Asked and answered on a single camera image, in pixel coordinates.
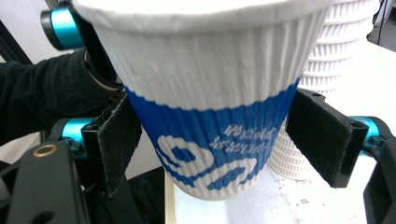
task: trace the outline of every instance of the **black sleeve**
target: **black sleeve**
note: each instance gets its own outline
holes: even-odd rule
[[[116,93],[92,79],[83,50],[33,65],[0,63],[0,146],[62,118],[98,116]]]

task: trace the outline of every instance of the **teal connector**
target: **teal connector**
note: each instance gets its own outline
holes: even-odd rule
[[[370,119],[370,117],[352,116],[349,118],[364,123],[369,127],[361,149],[361,154],[365,155],[366,153],[364,153],[364,151],[370,151],[368,150],[369,147],[374,147],[379,153],[381,153],[383,151],[382,143],[385,139],[381,137],[381,132],[375,122]]]
[[[93,119],[70,119],[64,126],[62,138],[66,142],[68,141],[67,139],[73,139],[73,144],[69,144],[69,146],[72,154],[78,155],[77,159],[87,159],[87,152],[81,129],[92,121]]]
[[[85,46],[69,9],[53,9],[50,14],[50,20],[53,32],[64,49],[80,49]]]

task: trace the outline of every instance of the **white wall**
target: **white wall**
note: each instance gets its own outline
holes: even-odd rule
[[[1,0],[0,20],[33,63],[72,52],[59,51],[50,44],[41,26],[40,13],[43,10],[48,10],[44,0]],[[0,161],[14,162],[23,151],[38,143],[38,134],[34,133],[0,147]],[[130,178],[159,166],[160,161],[144,133],[126,175]]]

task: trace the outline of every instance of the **paper cup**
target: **paper cup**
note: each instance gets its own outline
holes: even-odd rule
[[[326,16],[325,24],[359,21],[373,16],[379,8],[378,0],[335,1]]]
[[[338,88],[342,83],[345,73],[335,72],[335,73],[303,73],[303,77],[300,80],[299,87],[322,87],[331,86]]]
[[[366,37],[361,37],[359,39],[335,44],[317,43],[309,55],[309,58],[335,58],[338,60],[350,58],[356,55],[356,50],[366,41]]]
[[[286,127],[285,127],[285,125],[286,125],[286,121],[284,121],[284,122],[282,123],[282,126],[280,126],[279,134],[282,135],[282,136],[284,136],[284,137],[288,137],[288,138],[289,138],[288,134],[286,133]]]
[[[290,155],[286,155],[285,153],[279,151],[274,147],[271,155],[274,154],[279,160],[286,162],[287,164],[297,165],[297,166],[306,166],[309,161],[305,156],[302,157],[292,157]]]
[[[191,196],[223,200],[249,189],[267,162],[331,1],[74,5],[165,171]]]
[[[292,157],[302,157],[303,156],[303,154],[297,147],[288,147],[288,146],[280,144],[278,141],[275,142],[274,147],[276,147],[277,150],[281,151],[282,153],[292,156]]]
[[[370,34],[373,30],[373,15],[359,21],[324,24],[317,42],[334,44],[356,40]]]
[[[306,168],[303,171],[290,170],[288,168],[283,167],[281,164],[279,164],[279,161],[274,161],[273,158],[270,158],[270,160],[268,160],[268,164],[278,174],[283,175],[289,179],[294,179],[294,180],[309,179],[312,176],[311,174],[313,172],[313,170],[309,169],[309,168]]]
[[[309,169],[309,166],[307,166],[307,165],[296,164],[295,160],[291,160],[291,162],[283,161],[277,156],[275,149],[273,152],[275,152],[275,153],[271,154],[270,160],[273,160],[276,164],[278,164],[279,166],[281,166],[284,169],[294,171],[294,172],[304,172],[307,169]]]
[[[351,62],[351,58],[341,60],[309,60],[304,71],[307,74],[342,73],[348,69]]]
[[[286,146],[286,147],[297,149],[297,147],[294,145],[293,141],[290,140],[289,136],[286,133],[283,133],[281,131],[279,131],[279,135],[277,136],[276,141],[281,146]]]

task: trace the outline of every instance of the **stacked paper cups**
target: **stacked paper cups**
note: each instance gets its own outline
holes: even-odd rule
[[[372,18],[379,9],[377,0],[336,0],[329,11],[317,44],[312,50],[300,89],[326,96],[332,103],[343,77],[353,68],[354,56],[372,31]],[[315,172],[307,158],[293,144],[282,124],[269,165],[279,174],[296,180],[308,179]]]

